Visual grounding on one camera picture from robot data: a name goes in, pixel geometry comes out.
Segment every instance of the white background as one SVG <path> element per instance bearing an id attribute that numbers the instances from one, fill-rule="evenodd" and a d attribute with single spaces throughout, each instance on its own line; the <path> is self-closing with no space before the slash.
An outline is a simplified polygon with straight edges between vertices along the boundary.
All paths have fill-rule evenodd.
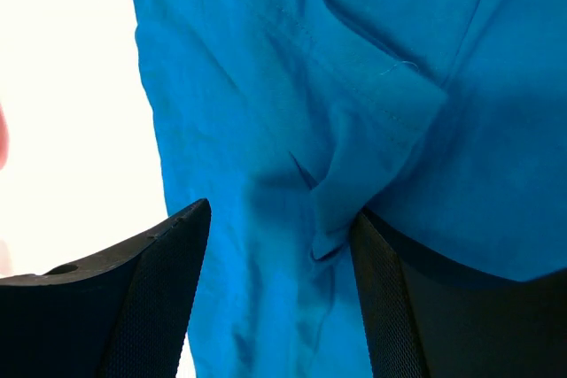
<path id="1" fill-rule="evenodd" d="M 166 217 L 132 0 L 0 0 L 0 240 L 43 274 Z M 185 345 L 180 377 L 195 376 Z"/>

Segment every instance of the blue fabric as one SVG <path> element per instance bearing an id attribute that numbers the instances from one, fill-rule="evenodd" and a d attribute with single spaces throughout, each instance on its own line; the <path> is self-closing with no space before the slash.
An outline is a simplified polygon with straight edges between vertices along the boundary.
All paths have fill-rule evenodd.
<path id="1" fill-rule="evenodd" d="M 167 208 L 213 223 L 198 376 L 370 377 L 366 204 L 465 265 L 567 266 L 567 0 L 135 0 Z"/>

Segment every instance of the stitching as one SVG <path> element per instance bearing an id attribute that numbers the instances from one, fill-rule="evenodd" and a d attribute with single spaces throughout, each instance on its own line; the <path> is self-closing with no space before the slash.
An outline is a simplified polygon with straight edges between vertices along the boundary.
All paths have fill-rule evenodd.
<path id="1" fill-rule="evenodd" d="M 303 26 L 300 22 L 298 22 L 298 20 L 297 20 L 295 17 L 293 17 L 293 14 L 291 14 L 289 11 L 285 10 L 282 6 L 278 5 L 274 0 L 267 0 L 267 1 L 268 1 L 273 7 L 275 7 L 278 11 L 280 11 L 283 15 L 285 15 L 288 19 L 290 19 L 291 22 L 292 22 L 296 27 L 298 27 L 298 28 L 309 38 L 309 40 L 311 41 L 311 43 L 312 43 L 313 45 L 315 45 L 315 46 L 320 46 L 320 43 L 318 43 L 318 42 L 315 40 L 315 38 L 311 35 L 311 33 L 309 32 L 309 30 L 308 30 L 305 26 Z M 259 18 L 261 18 L 262 20 L 264 20 L 264 21 L 266 21 L 266 22 L 269 22 L 266 17 L 262 17 L 262 16 L 259 15 L 259 13 L 257 13 L 250 5 L 248 5 L 248 6 L 249 6 L 249 9 L 250 9 L 252 12 L 254 12 Z M 286 36 L 286 38 L 288 39 L 288 41 L 290 41 L 290 42 L 293 43 L 292 39 L 291 39 L 289 36 L 287 36 L 287 35 L 285 35 L 285 36 Z M 294 46 L 295 46 L 296 48 L 298 48 L 298 49 L 301 50 L 301 48 L 300 48 L 298 45 L 296 45 L 295 43 L 293 43 L 293 44 L 294 44 Z M 324 55 L 325 52 L 324 52 L 323 50 L 321 50 L 321 49 L 319 48 L 319 51 Z M 318 66 L 320 66 L 320 67 L 321 67 L 322 69 L 324 69 L 328 74 L 330 74 L 331 78 L 334 77 L 335 80 L 337 80 L 337 77 L 340 77 L 340 79 L 341 79 L 342 81 L 338 81 L 339 83 L 342 83 L 344 86 L 350 87 L 353 93 L 355 93 L 355 94 L 357 94 L 357 95 L 363 97 L 363 98 L 366 99 L 367 101 L 369 101 L 369 102 L 371 102 L 372 104 L 376 105 L 377 108 L 378 108 L 381 112 L 385 113 L 391 120 L 398 121 L 403 127 L 405 127 L 407 130 L 409 130 L 409 131 L 411 131 L 411 132 L 420 133 L 420 132 L 422 131 L 422 129 L 417 128 L 417 127 L 415 127 L 415 126 L 409 125 L 408 123 L 406 123 L 406 122 L 405 122 L 403 119 L 401 119 L 400 117 L 394 115 L 394 114 L 393 114 L 392 112 L 390 112 L 390 111 L 387 111 L 386 109 L 384 109 L 384 107 L 379 106 L 379 105 L 377 104 L 377 100 L 376 100 L 376 99 L 373 99 L 373 98 L 367 96 L 366 94 L 364 94 L 363 92 L 360 92 L 354 85 L 352 85 L 352 84 L 350 83 L 350 81 L 348 81 L 348 80 L 345 78 L 345 76 L 344 76 L 342 73 L 339 73 L 333 66 L 329 65 L 328 67 L 329 67 L 330 69 L 327 69 L 327 68 L 325 68 L 325 66 L 324 66 L 321 62 L 319 62 L 318 60 L 315 60 L 315 58 L 313 58 L 311 55 L 307 55 L 307 56 L 310 57 L 311 59 L 313 59 L 313 61 L 314 61 Z"/>
<path id="2" fill-rule="evenodd" d="M 272 27 L 272 30 L 273 30 L 273 31 L 276 31 L 277 33 L 279 33 L 280 35 L 282 35 L 283 37 L 285 37 L 285 38 L 288 40 L 288 42 L 289 42 L 293 47 L 295 47 L 297 50 L 300 50 L 300 51 L 303 52 L 303 50 L 301 49 L 301 47 L 298 46 L 298 45 L 295 43 L 295 41 L 294 41 L 291 37 L 289 37 L 285 32 L 283 32 L 283 31 L 281 31 L 279 28 L 277 28 L 272 22 L 270 22 L 269 19 L 267 19 L 266 17 L 264 17 L 264 16 L 262 16 L 261 14 L 259 14 L 259 13 L 258 13 L 256 10 L 254 10 L 254 9 L 252 8 L 252 6 L 251 6 L 250 4 L 248 4 L 247 2 L 242 1 L 242 3 L 245 4 L 245 5 L 248 7 L 248 9 L 249 9 L 254 15 L 256 15 L 256 17 L 258 17 L 260 20 L 264 21 L 265 23 L 269 24 L 269 25 Z M 319 59 L 315 59 L 315 57 L 313 57 L 313 56 L 311 56 L 311 55 L 306 55 L 306 58 L 312 60 L 312 61 L 315 62 L 319 67 L 321 67 L 321 69 L 322 69 L 323 71 L 325 71 L 325 72 L 329 75 L 329 77 L 331 77 L 332 80 L 335 80 L 336 82 L 341 83 L 343 86 L 345 86 L 345 85 L 348 84 L 348 81 L 339 81 L 339 80 L 337 80 L 337 75 L 341 75 L 341 74 L 338 73 L 337 71 L 335 71 L 335 70 L 332 68 L 332 66 L 331 66 L 330 69 L 329 69 L 326 65 L 324 65 L 322 62 L 320 62 Z M 362 96 L 362 97 L 364 97 L 365 99 L 369 100 L 372 104 L 377 104 L 377 103 L 376 103 L 376 100 L 374 100 L 374 99 L 370 99 L 369 97 L 366 97 L 366 96 Z M 380 110 L 381 110 L 382 112 L 385 112 L 386 114 L 388 114 L 388 116 L 389 116 L 390 118 L 394 118 L 394 117 L 392 116 L 392 114 L 389 113 L 388 111 L 386 111 L 386 110 L 384 110 L 384 109 L 382 109 L 382 108 L 380 108 Z M 420 129 L 412 128 L 412 127 L 410 127 L 409 125 L 405 125 L 405 127 L 406 127 L 408 130 L 413 131 L 414 133 L 421 131 Z M 400 142 L 400 141 L 396 140 L 393 136 L 391 136 L 388 132 L 385 132 L 384 130 L 382 131 L 382 134 L 383 134 L 390 142 L 394 143 L 396 146 L 398 146 L 398 147 L 401 148 L 402 150 L 407 150 L 407 149 L 408 149 L 408 143 L 407 143 L 407 142 L 403 143 L 403 142 Z"/>

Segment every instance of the black plastic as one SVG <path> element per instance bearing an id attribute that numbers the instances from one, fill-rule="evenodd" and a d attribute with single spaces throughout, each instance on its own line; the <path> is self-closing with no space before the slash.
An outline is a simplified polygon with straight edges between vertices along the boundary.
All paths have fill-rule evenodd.
<path id="1" fill-rule="evenodd" d="M 200 200 L 45 275 L 0 280 L 0 377 L 174 378 L 210 219 Z"/>
<path id="2" fill-rule="evenodd" d="M 530 282 L 485 274 L 368 210 L 350 239 L 376 378 L 567 376 L 567 270 Z M 398 288 L 384 293 L 388 285 Z M 394 320 L 399 311 L 408 312 L 406 324 Z"/>

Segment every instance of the blue shirt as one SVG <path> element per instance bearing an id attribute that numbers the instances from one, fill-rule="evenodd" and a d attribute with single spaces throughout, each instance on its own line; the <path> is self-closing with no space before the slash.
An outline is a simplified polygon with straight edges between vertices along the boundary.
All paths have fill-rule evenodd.
<path id="1" fill-rule="evenodd" d="M 371 376 L 364 205 L 484 272 L 567 266 L 567 0 L 134 1 L 167 208 L 213 208 L 199 377 Z"/>

